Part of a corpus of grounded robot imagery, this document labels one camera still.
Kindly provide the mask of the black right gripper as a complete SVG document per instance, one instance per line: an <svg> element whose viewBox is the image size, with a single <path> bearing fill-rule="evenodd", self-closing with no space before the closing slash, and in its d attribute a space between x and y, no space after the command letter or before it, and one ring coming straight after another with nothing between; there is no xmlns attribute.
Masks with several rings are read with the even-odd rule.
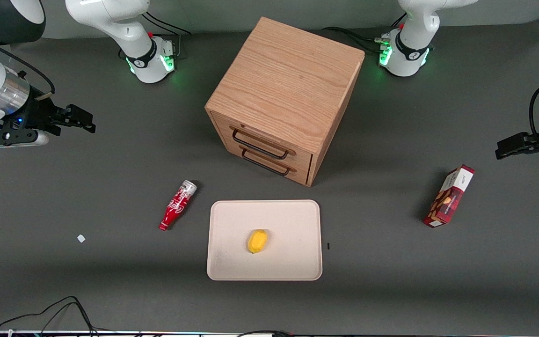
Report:
<svg viewBox="0 0 539 337"><path fill-rule="evenodd" d="M3 132L33 129L60 136L62 126L81 128L89 133L96 131L91 113L77 105L59 107L51 98L29 98L21 109L3 119Z"/></svg>

